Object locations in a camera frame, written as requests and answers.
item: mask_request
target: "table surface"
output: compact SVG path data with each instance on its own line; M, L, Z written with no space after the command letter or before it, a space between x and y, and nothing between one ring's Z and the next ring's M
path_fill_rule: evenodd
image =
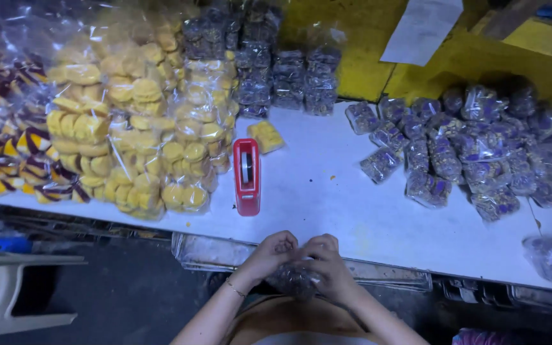
M287 146L261 157L261 212L254 217L242 217L233 208L233 171L219 176L207 214L168 212L159 222L133 218L99 201L42 205L14 193L0 196L0 204L250 243L280 230L291 231L300 244L331 233L339 239L341 255L351 259L552 288L524 256L521 241L541 234L536 208L525 198L515 214L486 224L459 187L448 207L427 209L404 196L403 168L374 184L358 163L376 146L350 128L344 115L349 104L336 104L332 117L271 109L270 121ZM237 136L246 137L254 122L239 119ZM552 209L542 212L552 221ZM551 223L541 224L544 233Z

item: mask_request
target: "person's right hand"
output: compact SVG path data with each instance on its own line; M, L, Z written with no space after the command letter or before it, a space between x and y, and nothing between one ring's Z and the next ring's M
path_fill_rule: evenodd
M299 258L312 257L315 260L297 260L295 264L322 276L316 284L319 292L336 302L349 305L360 289L365 289L357 285L338 249L338 239L333 235L313 237L299 249Z

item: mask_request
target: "person's left hand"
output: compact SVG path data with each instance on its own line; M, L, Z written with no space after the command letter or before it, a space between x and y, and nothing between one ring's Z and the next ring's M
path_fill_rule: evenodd
M291 261L297 251L297 238L290 231L280 231L266 237L246 261L232 274L239 278L247 293L262 279L272 274L285 262Z

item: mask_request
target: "red tape dispenser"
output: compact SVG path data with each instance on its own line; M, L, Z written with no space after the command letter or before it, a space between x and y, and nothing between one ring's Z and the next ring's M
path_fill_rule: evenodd
M235 207L240 216L256 216L261 208L261 161L254 139L234 143Z

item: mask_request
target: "hand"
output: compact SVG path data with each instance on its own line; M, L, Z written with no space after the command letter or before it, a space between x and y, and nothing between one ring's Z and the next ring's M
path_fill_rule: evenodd
M232 274L230 280L239 278L243 286L241 288L250 291L261 280L276 271L280 265L291 261L296 250L297 238L291 232L285 230L272 234L259 244L249 258Z
M338 239L333 235L313 237L299 250L295 265L319 273L322 276L317 283L319 292L336 302L349 305L365 289L357 285L338 249ZM314 260L301 260L303 257L312 257Z

